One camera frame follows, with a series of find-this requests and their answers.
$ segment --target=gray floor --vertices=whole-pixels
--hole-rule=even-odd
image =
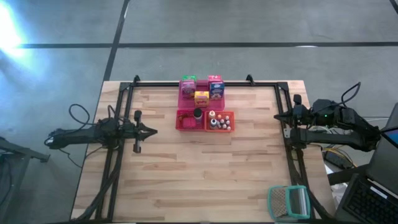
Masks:
[[[8,6],[22,43],[81,44],[112,43],[122,4],[8,0],[0,6]],[[122,43],[360,41],[398,41],[398,15],[388,0],[131,1],[121,36]],[[46,164],[31,161],[9,223],[68,220],[80,169],[42,142],[55,128],[79,127],[68,115],[70,104],[80,103],[94,115],[109,52],[26,49],[0,54],[0,136],[51,154]],[[361,81],[361,91],[349,105],[363,116],[389,116],[398,102],[397,54],[398,47],[119,49],[110,79],[221,74],[235,80],[250,73],[257,80],[305,80],[311,102],[337,101]],[[66,151],[81,164],[85,147]],[[357,164],[371,156],[346,150]]]

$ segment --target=laptop keyboard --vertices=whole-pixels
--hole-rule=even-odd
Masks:
[[[398,207],[389,198],[385,199],[363,184],[356,182],[353,194],[344,205],[350,214],[367,223],[396,223],[398,224]]]

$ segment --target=yellow box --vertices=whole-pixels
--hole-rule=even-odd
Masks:
[[[209,91],[195,92],[195,107],[207,107],[209,105]]]

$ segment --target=wooden table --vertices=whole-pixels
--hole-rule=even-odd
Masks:
[[[303,81],[288,81],[293,94],[309,106]],[[96,120],[115,107],[120,82],[104,82]],[[271,222],[267,191],[289,185],[284,142],[275,92],[269,87],[227,87],[225,110],[235,112],[233,133],[180,132],[175,129],[178,88],[134,88],[131,119],[142,111],[142,122],[158,134],[132,151],[126,141],[114,222]],[[99,145],[92,144],[88,152]],[[90,204],[100,187],[106,151],[84,163],[72,218]],[[310,188],[330,212],[333,199],[319,148],[304,150]]]

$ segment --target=mesh basket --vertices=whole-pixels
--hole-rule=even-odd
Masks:
[[[268,210],[275,221],[310,218],[310,201],[305,186],[274,186],[268,190]]]

